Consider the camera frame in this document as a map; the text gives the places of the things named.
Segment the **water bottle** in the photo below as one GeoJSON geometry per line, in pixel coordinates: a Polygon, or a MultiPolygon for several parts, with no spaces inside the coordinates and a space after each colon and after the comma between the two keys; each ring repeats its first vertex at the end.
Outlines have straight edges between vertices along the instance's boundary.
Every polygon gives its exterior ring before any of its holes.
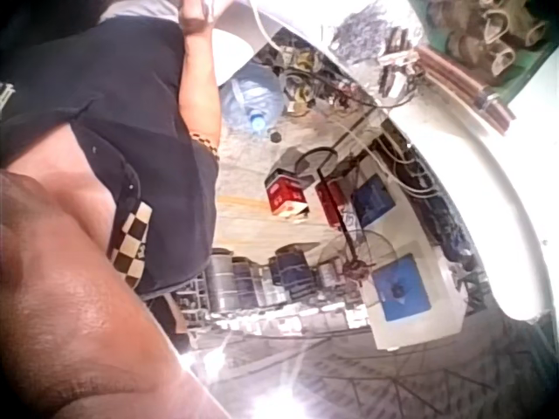
{"type": "Polygon", "coordinates": [[[241,68],[219,91],[224,120],[233,129],[265,134],[286,105],[283,85],[272,70],[253,62],[241,68]]]}

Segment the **black shirt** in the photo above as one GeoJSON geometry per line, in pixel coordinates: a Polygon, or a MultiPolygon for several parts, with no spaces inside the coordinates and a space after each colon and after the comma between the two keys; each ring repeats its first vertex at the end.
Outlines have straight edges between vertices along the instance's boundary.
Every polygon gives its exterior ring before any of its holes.
{"type": "Polygon", "coordinates": [[[0,81],[16,89],[1,115],[0,167],[69,122],[117,204],[109,257],[130,214],[142,203],[152,209],[148,226],[138,233],[134,224],[126,232],[141,240],[147,231],[145,246],[124,261],[128,269],[141,261],[135,290],[143,299],[202,271],[215,228],[217,159],[191,139],[178,110],[183,57],[177,24],[117,17],[21,51],[0,67],[0,81]]]}

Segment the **blue container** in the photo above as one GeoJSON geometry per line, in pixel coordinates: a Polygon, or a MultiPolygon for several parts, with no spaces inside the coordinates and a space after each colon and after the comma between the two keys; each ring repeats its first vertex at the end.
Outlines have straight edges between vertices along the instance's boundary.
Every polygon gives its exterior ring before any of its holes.
{"type": "Polygon", "coordinates": [[[268,67],[248,63],[219,90],[227,125],[253,134],[266,134],[286,105],[283,85],[268,67]]]}
{"type": "Polygon", "coordinates": [[[252,279],[251,262],[247,258],[233,258],[233,273],[241,308],[250,310],[259,307],[252,279]]]}
{"type": "Polygon", "coordinates": [[[300,301],[316,293],[313,272],[305,253],[293,250],[278,254],[277,259],[281,284],[289,292],[292,301],[300,301]]]}

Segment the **blue bottle cap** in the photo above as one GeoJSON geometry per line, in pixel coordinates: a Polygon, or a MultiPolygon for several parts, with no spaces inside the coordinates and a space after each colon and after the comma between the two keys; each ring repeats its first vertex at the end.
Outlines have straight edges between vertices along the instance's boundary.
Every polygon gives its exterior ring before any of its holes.
{"type": "Polygon", "coordinates": [[[266,129],[266,120],[264,116],[260,113],[251,116],[251,126],[252,130],[256,133],[264,131],[266,129]]]}

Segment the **blue box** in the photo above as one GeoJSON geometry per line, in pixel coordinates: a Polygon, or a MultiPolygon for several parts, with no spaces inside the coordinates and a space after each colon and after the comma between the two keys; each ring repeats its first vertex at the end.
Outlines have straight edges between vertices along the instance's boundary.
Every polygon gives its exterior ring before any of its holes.
{"type": "Polygon", "coordinates": [[[386,321],[431,310],[431,302],[413,255],[406,255],[374,271],[372,280],[386,321]]]}

